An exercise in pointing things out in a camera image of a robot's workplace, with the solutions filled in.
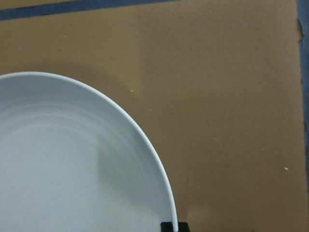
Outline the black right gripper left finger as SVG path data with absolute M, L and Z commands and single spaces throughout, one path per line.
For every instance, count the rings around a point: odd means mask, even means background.
M 161 222 L 160 228 L 161 232 L 174 232 L 172 222 Z

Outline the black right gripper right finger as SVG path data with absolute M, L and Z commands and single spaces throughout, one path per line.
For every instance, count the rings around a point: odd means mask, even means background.
M 178 222 L 178 232 L 190 232 L 187 222 Z

